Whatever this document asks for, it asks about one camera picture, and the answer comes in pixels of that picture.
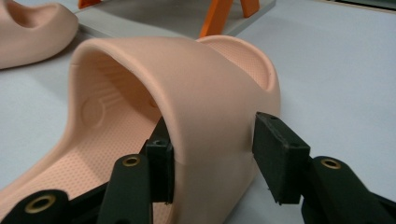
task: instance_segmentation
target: black plastic bracket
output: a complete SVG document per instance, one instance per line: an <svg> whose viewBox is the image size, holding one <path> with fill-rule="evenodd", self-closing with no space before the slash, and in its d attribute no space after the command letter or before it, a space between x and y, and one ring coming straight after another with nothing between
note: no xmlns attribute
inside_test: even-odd
<svg viewBox="0 0 396 224"><path fill-rule="evenodd" d="M370 192L342 161L310 147L277 117L257 113L253 153L276 202L299 203L306 224L395 224L396 203Z"/></svg>

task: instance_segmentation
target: rubber material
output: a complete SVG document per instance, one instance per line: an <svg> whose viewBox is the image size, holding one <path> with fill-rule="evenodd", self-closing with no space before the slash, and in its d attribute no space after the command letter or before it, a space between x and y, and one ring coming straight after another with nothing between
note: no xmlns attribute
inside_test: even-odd
<svg viewBox="0 0 396 224"><path fill-rule="evenodd" d="M222 223L258 171L256 112L280 110L269 59L229 36L90 39L76 49L69 76L64 136L0 192L0 217L40 189L75 198L106 182L114 161L138 152L163 116L176 186L172 205L154 204L155 223Z"/></svg>
<svg viewBox="0 0 396 224"><path fill-rule="evenodd" d="M77 17L59 3L26 7L0 0L0 69L48 59L64 49L77 30Z"/></svg>

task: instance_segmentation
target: brass insert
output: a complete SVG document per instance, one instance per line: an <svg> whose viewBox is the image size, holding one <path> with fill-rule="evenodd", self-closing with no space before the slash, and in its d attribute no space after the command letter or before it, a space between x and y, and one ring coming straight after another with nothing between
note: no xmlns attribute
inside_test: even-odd
<svg viewBox="0 0 396 224"><path fill-rule="evenodd" d="M36 214L51 207L56 201L56 197L52 194L42 195L31 202L25 207L25 212L29 214Z"/></svg>
<svg viewBox="0 0 396 224"><path fill-rule="evenodd" d="M136 166L137 164L139 164L139 162L140 162L140 158L136 156L131 156L123 160L122 164L124 166Z"/></svg>
<svg viewBox="0 0 396 224"><path fill-rule="evenodd" d="M322 165L326 166L327 168L338 170L341 169L341 164L338 161L332 159L323 159L321 160Z"/></svg>

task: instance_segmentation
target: orange stand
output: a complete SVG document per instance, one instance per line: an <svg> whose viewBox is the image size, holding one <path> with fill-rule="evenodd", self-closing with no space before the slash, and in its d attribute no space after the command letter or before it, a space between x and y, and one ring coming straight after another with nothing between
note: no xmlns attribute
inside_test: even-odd
<svg viewBox="0 0 396 224"><path fill-rule="evenodd" d="M212 0L200 37L221 34L232 4L233 0ZM241 0L241 5L245 18L250 17L260 9L259 0Z"/></svg>
<svg viewBox="0 0 396 224"><path fill-rule="evenodd" d="M78 8L90 7L92 5L100 3L101 0L78 0Z"/></svg>

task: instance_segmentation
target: pink slide sandal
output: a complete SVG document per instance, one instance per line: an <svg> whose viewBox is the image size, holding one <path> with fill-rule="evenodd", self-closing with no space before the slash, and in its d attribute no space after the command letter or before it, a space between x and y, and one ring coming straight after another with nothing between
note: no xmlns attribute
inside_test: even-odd
<svg viewBox="0 0 396 224"><path fill-rule="evenodd" d="M78 18L59 3L26 7L0 0L0 69L36 63L64 49Z"/></svg>
<svg viewBox="0 0 396 224"><path fill-rule="evenodd" d="M175 149L175 196L154 223L224 222L257 174L257 111L279 115L270 60L230 36L90 39L69 72L69 116L58 145L0 191L0 219L22 198L62 189L70 199L108 181L163 117Z"/></svg>

